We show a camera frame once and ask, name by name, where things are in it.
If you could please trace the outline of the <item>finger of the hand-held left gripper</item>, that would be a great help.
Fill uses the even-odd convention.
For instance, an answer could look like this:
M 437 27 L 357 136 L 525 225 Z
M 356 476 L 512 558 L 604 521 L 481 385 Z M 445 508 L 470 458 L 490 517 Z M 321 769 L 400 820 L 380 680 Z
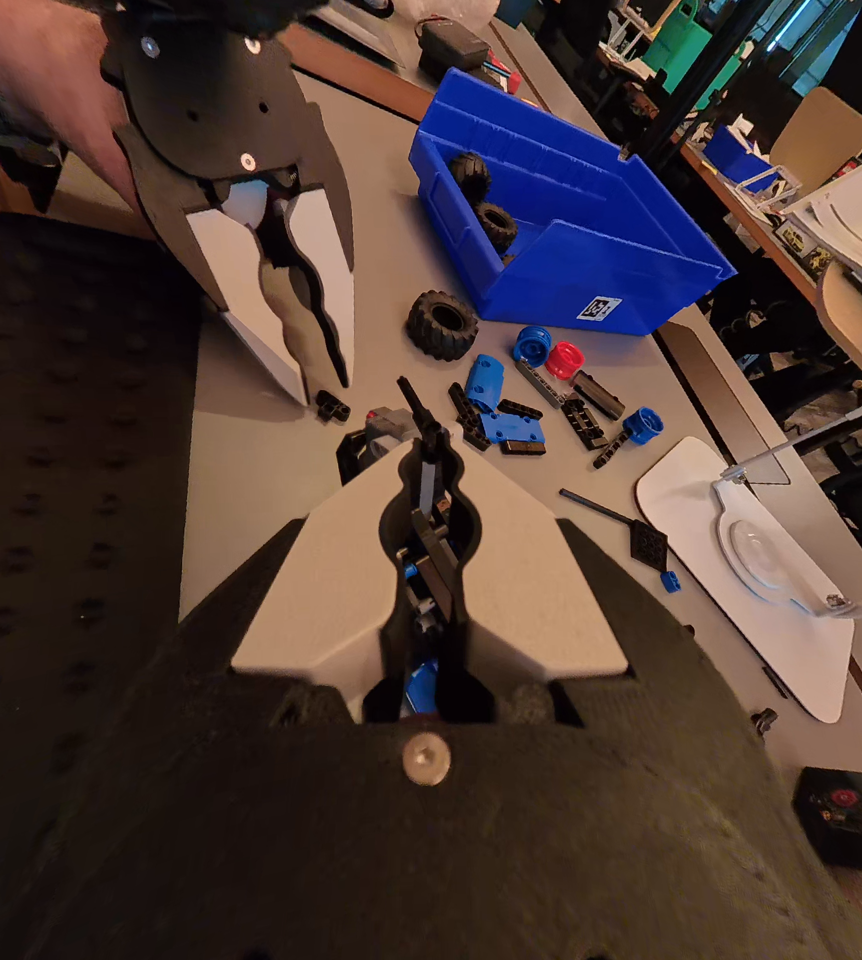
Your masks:
M 316 278 L 325 341 L 341 385 L 349 388 L 355 365 L 354 277 L 326 192 L 308 190 L 291 198 L 283 220 L 291 246 Z
M 289 351 L 282 320 L 261 284 L 261 252 L 250 227 L 221 211 L 186 216 L 224 306 L 221 315 L 277 385 L 296 403 L 310 405 L 301 366 Z

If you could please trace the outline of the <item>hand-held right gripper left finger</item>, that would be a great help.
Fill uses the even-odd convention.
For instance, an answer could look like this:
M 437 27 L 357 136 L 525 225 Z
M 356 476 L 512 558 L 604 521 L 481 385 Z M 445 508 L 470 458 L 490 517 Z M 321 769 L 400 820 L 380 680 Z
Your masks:
M 415 440 L 402 443 L 308 514 L 232 655 L 236 674 L 334 688 L 359 717 L 385 682 L 389 716 L 399 718 L 408 654 L 399 651 L 402 663 L 393 664 L 381 645 L 399 567 L 382 545 L 380 521 L 404 490 L 400 465 L 415 448 Z

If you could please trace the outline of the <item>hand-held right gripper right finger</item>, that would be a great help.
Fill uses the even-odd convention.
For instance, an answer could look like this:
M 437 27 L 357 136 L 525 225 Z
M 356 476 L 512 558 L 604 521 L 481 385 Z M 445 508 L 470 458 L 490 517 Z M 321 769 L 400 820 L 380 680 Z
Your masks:
M 624 675 L 629 661 L 555 515 L 461 440 L 438 442 L 449 501 L 431 556 L 450 595 L 436 705 L 492 722 L 517 690 Z

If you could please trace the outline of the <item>black axle pin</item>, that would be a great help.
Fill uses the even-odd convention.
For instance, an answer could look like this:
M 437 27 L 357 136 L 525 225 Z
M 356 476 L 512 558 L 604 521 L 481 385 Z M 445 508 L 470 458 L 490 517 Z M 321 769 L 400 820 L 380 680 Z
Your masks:
M 411 408 L 413 421 L 420 436 L 424 460 L 437 461 L 443 449 L 444 440 L 449 437 L 449 431 L 444 429 L 431 411 L 424 406 L 408 378 L 400 376 L 396 383 Z

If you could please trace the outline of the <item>partly built toy truck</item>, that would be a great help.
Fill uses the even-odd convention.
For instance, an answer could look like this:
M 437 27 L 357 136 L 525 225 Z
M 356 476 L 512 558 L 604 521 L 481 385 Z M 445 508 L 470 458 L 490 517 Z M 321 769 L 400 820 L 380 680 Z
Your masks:
M 365 695 L 368 721 L 396 721 L 437 712 L 438 654 L 453 615 L 453 589 L 466 536 L 452 531 L 454 460 L 434 459 L 425 440 L 431 428 L 447 434 L 431 414 L 407 409 L 370 411 L 361 430 L 341 441 L 341 483 L 360 476 L 391 453 L 420 447 L 389 518 L 379 522 L 382 545 L 400 575 L 396 607 L 381 636 L 385 676 Z

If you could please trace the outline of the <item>person's left hand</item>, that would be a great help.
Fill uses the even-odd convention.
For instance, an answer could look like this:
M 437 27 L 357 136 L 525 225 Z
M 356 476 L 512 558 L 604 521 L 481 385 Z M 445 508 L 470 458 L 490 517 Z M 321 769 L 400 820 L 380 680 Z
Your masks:
M 115 129 L 122 95 L 101 76 L 107 36 L 93 12 L 62 2 L 0 1 L 0 106 L 78 156 L 135 211 L 134 181 Z

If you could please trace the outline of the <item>thin black axle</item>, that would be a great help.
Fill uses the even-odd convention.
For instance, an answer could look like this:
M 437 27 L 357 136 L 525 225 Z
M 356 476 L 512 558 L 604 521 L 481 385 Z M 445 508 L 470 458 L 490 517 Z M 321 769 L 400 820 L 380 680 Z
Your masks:
M 558 495 L 561 498 L 567 499 L 569 502 L 575 503 L 587 510 L 591 510 L 596 514 L 607 517 L 613 521 L 622 523 L 628 527 L 633 527 L 635 523 L 639 522 L 636 518 L 626 516 L 616 510 L 607 508 L 602 504 L 599 504 L 585 496 L 577 494 L 574 491 L 568 490 L 566 488 L 561 488 L 558 491 Z

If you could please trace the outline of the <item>book stand with white base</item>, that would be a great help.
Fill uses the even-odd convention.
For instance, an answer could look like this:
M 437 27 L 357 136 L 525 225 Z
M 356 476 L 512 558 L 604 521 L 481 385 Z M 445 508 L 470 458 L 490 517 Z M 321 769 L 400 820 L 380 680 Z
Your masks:
M 815 719 L 837 722 L 849 667 L 862 674 L 862 620 L 813 618 L 761 598 L 729 562 L 729 532 L 749 522 L 814 595 L 858 603 L 862 547 L 796 451 L 754 464 L 748 484 L 722 487 L 721 502 L 713 485 L 725 467 L 714 442 L 685 437 L 638 480 L 637 502 L 785 690 Z

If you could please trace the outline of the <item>black holed liftarm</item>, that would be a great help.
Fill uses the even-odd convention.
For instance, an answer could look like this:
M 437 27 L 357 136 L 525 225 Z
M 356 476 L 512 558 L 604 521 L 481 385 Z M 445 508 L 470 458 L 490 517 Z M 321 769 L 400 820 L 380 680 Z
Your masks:
M 461 426 L 463 440 L 475 450 L 488 450 L 492 442 L 486 437 L 481 412 L 469 400 L 458 382 L 450 385 L 448 395 L 455 409 L 457 423 Z

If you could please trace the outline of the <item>black dimpled mat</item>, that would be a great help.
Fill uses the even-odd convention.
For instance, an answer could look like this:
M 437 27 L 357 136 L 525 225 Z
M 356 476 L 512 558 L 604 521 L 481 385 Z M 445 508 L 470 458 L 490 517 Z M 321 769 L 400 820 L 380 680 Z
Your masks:
M 0 923 L 177 622 L 199 321 L 157 246 L 0 214 Z

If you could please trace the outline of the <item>dark cylinder piece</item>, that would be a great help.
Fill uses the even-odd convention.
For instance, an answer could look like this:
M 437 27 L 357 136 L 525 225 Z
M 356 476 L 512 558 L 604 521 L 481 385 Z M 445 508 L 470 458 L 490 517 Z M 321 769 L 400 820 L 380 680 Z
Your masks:
M 570 379 L 570 385 L 574 392 L 589 402 L 610 421 L 617 422 L 624 417 L 626 410 L 625 405 L 620 402 L 615 395 L 605 390 L 597 380 L 582 368 L 579 368 L 573 374 Z

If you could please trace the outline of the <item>grey holed beam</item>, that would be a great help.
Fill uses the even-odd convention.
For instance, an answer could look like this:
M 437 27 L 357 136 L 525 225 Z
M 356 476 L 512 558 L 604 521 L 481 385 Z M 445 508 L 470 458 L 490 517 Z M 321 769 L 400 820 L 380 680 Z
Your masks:
M 555 410 L 563 408 L 568 397 L 554 387 L 536 368 L 524 359 L 514 361 L 514 366 L 546 403 Z

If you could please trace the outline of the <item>blue plastic bin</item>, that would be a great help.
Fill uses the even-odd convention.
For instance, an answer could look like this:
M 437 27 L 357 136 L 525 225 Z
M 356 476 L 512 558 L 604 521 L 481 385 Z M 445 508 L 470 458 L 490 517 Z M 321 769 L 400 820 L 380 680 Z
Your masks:
M 449 170 L 466 152 L 517 223 L 507 265 Z M 647 336 L 736 273 L 639 157 L 455 68 L 409 160 L 482 319 Z

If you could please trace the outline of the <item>black device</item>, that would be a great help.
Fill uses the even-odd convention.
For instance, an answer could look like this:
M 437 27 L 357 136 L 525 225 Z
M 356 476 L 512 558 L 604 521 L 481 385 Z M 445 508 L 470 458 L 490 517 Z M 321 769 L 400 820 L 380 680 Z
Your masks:
M 452 18 L 422 19 L 414 35 L 420 49 L 417 68 L 437 83 L 452 68 L 464 73 L 482 69 L 490 53 L 486 41 Z

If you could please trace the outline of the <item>small blue bin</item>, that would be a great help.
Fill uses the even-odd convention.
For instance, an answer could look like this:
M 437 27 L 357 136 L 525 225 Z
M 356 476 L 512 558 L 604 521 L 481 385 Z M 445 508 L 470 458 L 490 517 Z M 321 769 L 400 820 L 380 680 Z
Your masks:
M 773 165 L 748 146 L 728 126 L 718 126 L 702 146 L 704 162 L 735 185 L 750 183 L 750 189 L 767 188 L 776 178 Z

